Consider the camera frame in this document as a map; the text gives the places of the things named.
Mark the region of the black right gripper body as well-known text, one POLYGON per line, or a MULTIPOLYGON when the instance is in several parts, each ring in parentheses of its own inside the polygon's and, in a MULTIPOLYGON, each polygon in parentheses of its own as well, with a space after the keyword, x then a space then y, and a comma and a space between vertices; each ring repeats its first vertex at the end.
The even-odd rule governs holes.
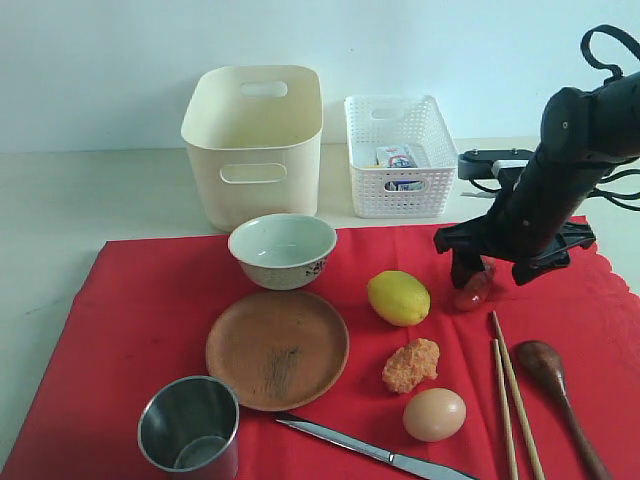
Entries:
POLYGON ((598 170, 569 164, 529 164, 511 189, 501 192, 480 217, 444 227, 436 250, 461 249, 515 263, 595 242, 587 224, 571 215, 598 183, 598 170))

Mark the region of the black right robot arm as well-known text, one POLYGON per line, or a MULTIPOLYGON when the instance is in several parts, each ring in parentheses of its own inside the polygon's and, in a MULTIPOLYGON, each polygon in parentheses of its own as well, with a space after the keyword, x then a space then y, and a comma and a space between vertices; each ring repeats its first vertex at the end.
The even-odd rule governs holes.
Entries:
POLYGON ((511 262, 518 285, 568 266, 571 248, 595 241, 571 215, 607 173, 638 156, 638 75, 591 92, 562 88, 545 106, 539 145, 519 177, 502 181, 485 215, 436 231, 437 251, 453 253, 454 287, 486 257, 511 262))

